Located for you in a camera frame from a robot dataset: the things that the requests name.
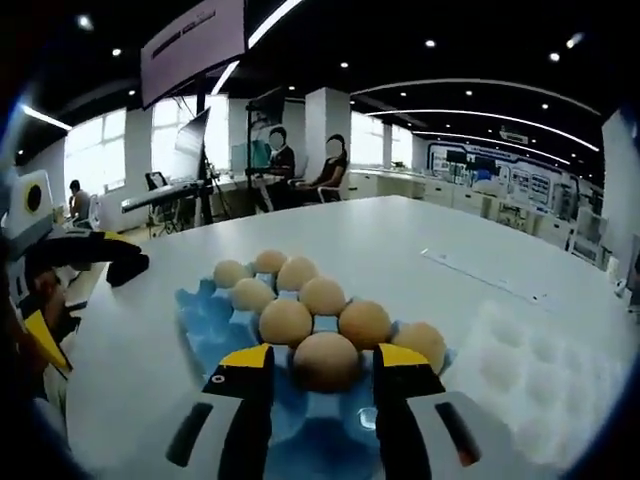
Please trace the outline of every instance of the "white foam egg tray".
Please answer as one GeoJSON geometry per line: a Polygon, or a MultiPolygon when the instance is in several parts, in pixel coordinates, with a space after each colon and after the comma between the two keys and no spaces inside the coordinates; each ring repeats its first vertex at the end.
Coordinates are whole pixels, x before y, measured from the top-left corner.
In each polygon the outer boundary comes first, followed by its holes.
{"type": "Polygon", "coordinates": [[[516,318],[483,305],[442,380],[502,419],[531,461],[566,468],[595,438],[628,369],[516,318]]]}

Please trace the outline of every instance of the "black ceiling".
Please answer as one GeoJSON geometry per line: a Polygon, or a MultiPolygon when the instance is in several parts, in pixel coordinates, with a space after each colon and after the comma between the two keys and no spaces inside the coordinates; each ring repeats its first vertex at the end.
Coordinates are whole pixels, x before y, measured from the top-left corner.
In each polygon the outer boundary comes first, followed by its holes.
{"type": "MultiPolygon", "coordinates": [[[[73,17],[60,26],[42,51],[40,71],[25,90],[34,108],[71,125],[122,106],[139,107],[140,47],[198,2],[155,3],[144,9],[122,0],[100,3],[78,12],[91,16],[92,32],[80,30],[73,17]],[[122,49],[122,55],[112,57],[113,48],[122,49]],[[138,94],[128,96],[130,89],[138,94]]],[[[281,3],[250,0],[247,31],[281,3]]],[[[627,75],[633,66],[621,66],[635,46],[623,26],[614,28],[623,21],[603,11],[589,11],[584,2],[304,0],[242,59],[223,92],[252,97],[275,86],[294,85],[291,94],[302,97],[322,86],[354,93],[426,79],[500,80],[536,90],[475,82],[395,86],[355,95],[354,108],[369,113],[380,110],[371,103],[382,103],[397,110],[489,112],[540,123],[601,149],[602,122],[638,79],[627,75]],[[584,40],[567,49],[566,41],[577,32],[585,34],[584,40]],[[427,48],[427,39],[433,39],[436,47],[427,48]],[[551,52],[560,54],[559,62],[549,60],[551,52]],[[349,68],[341,68],[341,62],[348,62],[349,68]],[[467,96],[467,90],[473,95],[467,96]],[[541,90],[572,98],[601,115],[541,90]],[[549,108],[543,109],[543,103],[549,108]]],[[[216,79],[215,75],[209,79],[210,86],[216,79]]],[[[571,171],[602,182],[601,151],[538,127],[461,114],[410,116],[414,130],[497,140],[502,140],[497,132],[506,126],[535,138],[529,147],[566,159],[571,171]]],[[[408,126],[406,117],[381,118],[408,126]]],[[[63,134],[41,122],[27,122],[20,144],[25,151],[22,161],[63,134]]]]}

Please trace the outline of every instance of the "white table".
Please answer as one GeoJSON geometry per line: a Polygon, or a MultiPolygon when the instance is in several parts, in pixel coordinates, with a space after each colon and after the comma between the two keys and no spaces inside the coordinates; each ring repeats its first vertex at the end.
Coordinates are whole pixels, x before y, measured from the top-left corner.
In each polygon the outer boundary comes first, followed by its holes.
{"type": "Polygon", "coordinates": [[[603,272],[482,218],[403,197],[242,218],[149,241],[149,270],[119,289],[103,273],[71,355],[68,435],[80,461],[118,463],[158,416],[196,388],[176,329],[174,291],[196,291],[218,261],[248,262],[266,248],[308,256],[348,296],[375,299],[394,319],[429,321],[453,347],[491,300],[520,321],[621,360],[636,351],[633,321],[603,272]],[[554,312],[424,258],[427,247],[549,292],[554,312]]]}

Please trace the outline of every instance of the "brown egg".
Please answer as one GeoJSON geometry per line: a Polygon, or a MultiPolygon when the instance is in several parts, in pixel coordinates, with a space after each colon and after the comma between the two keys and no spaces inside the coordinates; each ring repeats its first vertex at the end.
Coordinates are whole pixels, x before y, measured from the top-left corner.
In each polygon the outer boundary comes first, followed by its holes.
{"type": "Polygon", "coordinates": [[[243,278],[231,289],[231,303],[236,310],[262,313],[274,298],[273,290],[256,278],[243,278]]]}
{"type": "Polygon", "coordinates": [[[294,257],[287,260],[278,273],[278,290],[298,291],[314,277],[318,269],[311,260],[305,257],[294,257]]]}
{"type": "Polygon", "coordinates": [[[265,250],[256,257],[253,266],[257,273],[278,273],[287,256],[278,250],[265,250]]]}
{"type": "Polygon", "coordinates": [[[309,280],[298,297],[313,315],[340,315],[347,305],[340,285],[325,277],[309,280]]]}
{"type": "Polygon", "coordinates": [[[232,288],[239,280],[250,278],[249,271],[235,260],[218,262],[213,271],[213,281],[220,288],[232,288]]]}
{"type": "Polygon", "coordinates": [[[353,344],[333,332],[315,333],[296,349],[294,375],[298,383],[315,392],[342,392],[358,379],[360,362],[353,344]]]}
{"type": "Polygon", "coordinates": [[[312,329],[313,318],[309,310],[297,300],[278,298],[260,315],[260,336],[266,343],[296,347],[312,329]]]}
{"type": "Polygon", "coordinates": [[[358,350],[370,350],[389,339],[391,319],[382,305],[355,300],[340,314],[338,329],[358,350]]]}
{"type": "Polygon", "coordinates": [[[421,354],[429,361],[435,373],[442,370],[447,345],[440,332],[428,323],[402,325],[391,343],[421,354]]]}

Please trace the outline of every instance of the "ceiling light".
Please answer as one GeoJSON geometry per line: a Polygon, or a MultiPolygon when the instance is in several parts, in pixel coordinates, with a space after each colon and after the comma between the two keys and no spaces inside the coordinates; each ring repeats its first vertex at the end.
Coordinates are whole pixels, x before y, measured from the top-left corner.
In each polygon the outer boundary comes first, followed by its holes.
{"type": "Polygon", "coordinates": [[[76,17],[76,23],[78,24],[78,27],[83,30],[86,30],[88,32],[93,30],[93,23],[91,23],[89,15],[78,15],[76,17]]]}
{"type": "Polygon", "coordinates": [[[493,140],[491,138],[474,137],[472,135],[462,135],[460,133],[447,133],[447,132],[420,132],[420,131],[415,131],[414,130],[413,133],[420,134],[420,135],[443,135],[443,136],[447,136],[447,137],[468,138],[468,139],[471,139],[471,140],[480,140],[480,141],[483,141],[483,142],[498,143],[500,145],[506,145],[507,147],[511,147],[511,148],[520,148],[522,150],[526,150],[528,152],[535,153],[537,155],[544,155],[545,157],[552,158],[554,160],[557,160],[558,162],[562,162],[562,163],[566,163],[567,165],[571,165],[571,163],[567,162],[566,160],[563,160],[563,159],[558,158],[558,157],[554,157],[553,155],[551,155],[549,153],[541,152],[540,150],[534,150],[533,148],[529,148],[529,147],[523,147],[522,145],[516,145],[514,143],[507,143],[507,142],[502,142],[500,140],[493,140]]]}
{"type": "Polygon", "coordinates": [[[567,48],[572,49],[577,44],[579,44],[584,38],[584,33],[576,33],[573,37],[567,40],[567,48]]]}
{"type": "Polygon", "coordinates": [[[397,115],[397,114],[400,114],[400,113],[460,113],[460,114],[465,114],[465,115],[478,115],[478,116],[481,116],[481,117],[499,118],[501,120],[509,120],[511,122],[519,122],[519,123],[524,123],[525,125],[531,125],[532,127],[542,128],[542,129],[547,130],[549,132],[557,133],[558,135],[562,135],[563,137],[569,138],[569,139],[573,140],[574,142],[581,143],[585,147],[589,147],[594,152],[599,152],[600,151],[600,149],[598,147],[595,147],[594,145],[591,145],[590,143],[585,142],[584,140],[581,140],[581,139],[579,139],[577,137],[574,137],[573,135],[569,135],[566,132],[563,132],[563,131],[560,131],[560,130],[556,130],[555,128],[547,127],[546,125],[542,125],[540,123],[530,122],[529,120],[523,120],[521,118],[515,118],[515,117],[507,117],[505,115],[497,115],[495,113],[472,112],[472,111],[468,111],[468,110],[413,109],[413,110],[384,110],[384,111],[380,111],[380,112],[367,113],[366,115],[367,116],[389,115],[389,114],[397,115]]]}
{"type": "Polygon", "coordinates": [[[62,128],[66,131],[71,130],[71,125],[67,125],[66,123],[62,123],[55,118],[51,118],[49,115],[45,115],[44,113],[40,113],[37,110],[34,110],[31,107],[27,107],[26,105],[21,106],[22,111],[29,115],[30,117],[37,118],[38,120],[42,120],[43,122],[47,122],[51,125],[55,125],[56,127],[62,128]]]}
{"type": "MultiPolygon", "coordinates": [[[[249,49],[253,48],[255,44],[258,43],[260,39],[264,37],[276,23],[282,20],[285,15],[287,15],[291,10],[293,10],[301,3],[302,0],[285,0],[285,2],[280,5],[275,10],[275,12],[269,15],[269,17],[264,22],[262,22],[260,26],[255,30],[255,32],[251,34],[249,40],[247,40],[247,46],[249,47],[249,49]]],[[[220,78],[214,85],[213,90],[211,90],[211,95],[218,95],[218,93],[220,93],[220,90],[222,90],[222,87],[224,86],[226,81],[229,80],[229,77],[233,74],[235,69],[238,68],[239,64],[240,61],[236,60],[235,62],[227,65],[227,68],[225,68],[224,72],[222,72],[222,75],[220,75],[220,78]]]]}

